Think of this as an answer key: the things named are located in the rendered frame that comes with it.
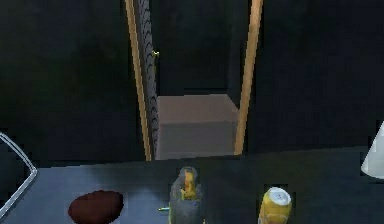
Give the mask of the grey metal frame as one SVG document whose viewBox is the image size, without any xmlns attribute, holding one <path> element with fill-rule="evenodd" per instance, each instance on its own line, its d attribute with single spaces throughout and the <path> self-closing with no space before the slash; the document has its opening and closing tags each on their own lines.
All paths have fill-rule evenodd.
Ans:
<svg viewBox="0 0 384 224">
<path fill-rule="evenodd" d="M 10 211 L 37 176 L 24 151 L 0 132 L 0 220 Z"/>
</svg>

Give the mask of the dark red oval object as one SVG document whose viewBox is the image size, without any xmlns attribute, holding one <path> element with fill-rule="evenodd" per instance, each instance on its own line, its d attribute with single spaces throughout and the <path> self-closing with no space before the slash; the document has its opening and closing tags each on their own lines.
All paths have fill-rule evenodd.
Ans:
<svg viewBox="0 0 384 224">
<path fill-rule="evenodd" d="M 121 193 L 98 190 L 74 199 L 68 215 L 75 224 L 111 224 L 120 216 L 123 207 Z"/>
</svg>

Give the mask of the wooden door frame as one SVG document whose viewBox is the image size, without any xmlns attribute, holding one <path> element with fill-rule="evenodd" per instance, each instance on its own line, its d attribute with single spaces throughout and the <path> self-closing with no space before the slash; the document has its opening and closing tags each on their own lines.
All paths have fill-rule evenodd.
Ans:
<svg viewBox="0 0 384 224">
<path fill-rule="evenodd" d="M 260 31 L 260 20 L 262 15 L 263 0 L 252 0 L 249 31 L 247 39 L 247 50 L 244 63 L 243 83 L 241 90 L 240 109 L 238 115 L 238 124 L 236 130 L 236 140 L 234 144 L 234 155 L 241 155 L 243 153 L 244 136 L 247 126 L 247 116 L 249 111 L 250 93 L 253 80 L 254 63 L 256 60 L 256 51 L 258 44 L 258 34 Z M 144 143 L 145 159 L 150 161 L 152 159 L 151 145 L 148 133 L 148 122 L 145 95 L 141 74 L 140 64 L 140 50 L 138 44 L 137 26 L 135 22 L 135 9 L 133 0 L 125 0 L 125 8 L 127 12 L 128 30 L 130 37 L 130 46 L 132 49 L 133 68 L 135 75 L 135 86 L 138 97 L 140 123 L 142 130 L 142 137 Z"/>
</svg>

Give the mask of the grey and yellow bottle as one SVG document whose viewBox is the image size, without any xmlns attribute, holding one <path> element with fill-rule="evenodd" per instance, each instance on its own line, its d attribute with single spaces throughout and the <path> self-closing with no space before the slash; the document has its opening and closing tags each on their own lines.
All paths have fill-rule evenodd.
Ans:
<svg viewBox="0 0 384 224">
<path fill-rule="evenodd" d="M 198 172 L 194 167 L 184 166 L 169 193 L 167 224 L 205 224 L 205 194 Z"/>
</svg>

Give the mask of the grey patterned room door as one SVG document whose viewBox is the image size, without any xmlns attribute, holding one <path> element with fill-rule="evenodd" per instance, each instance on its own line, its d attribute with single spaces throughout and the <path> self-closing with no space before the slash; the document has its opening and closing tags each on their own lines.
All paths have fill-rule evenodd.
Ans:
<svg viewBox="0 0 384 224">
<path fill-rule="evenodd" d="M 146 103 L 147 125 L 151 159 L 155 159 L 158 143 L 158 104 L 155 77 L 155 58 L 153 56 L 152 23 L 149 9 L 149 0 L 133 0 L 136 27 L 138 32 L 138 47 L 140 51 L 140 63 L 144 99 Z"/>
</svg>

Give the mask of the white cone lamp shade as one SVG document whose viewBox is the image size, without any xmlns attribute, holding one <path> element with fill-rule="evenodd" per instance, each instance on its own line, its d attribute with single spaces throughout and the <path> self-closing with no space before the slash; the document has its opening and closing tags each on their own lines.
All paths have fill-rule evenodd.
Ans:
<svg viewBox="0 0 384 224">
<path fill-rule="evenodd" d="M 370 177 L 384 180 L 384 121 L 361 165 L 361 171 Z"/>
</svg>

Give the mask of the yellow can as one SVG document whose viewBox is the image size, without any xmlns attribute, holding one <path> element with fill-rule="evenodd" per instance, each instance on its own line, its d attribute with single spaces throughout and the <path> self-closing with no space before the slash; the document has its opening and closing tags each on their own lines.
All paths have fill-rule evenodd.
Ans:
<svg viewBox="0 0 384 224">
<path fill-rule="evenodd" d="M 258 224 L 287 224 L 291 208 L 289 193 L 282 188 L 271 187 L 263 195 Z"/>
</svg>

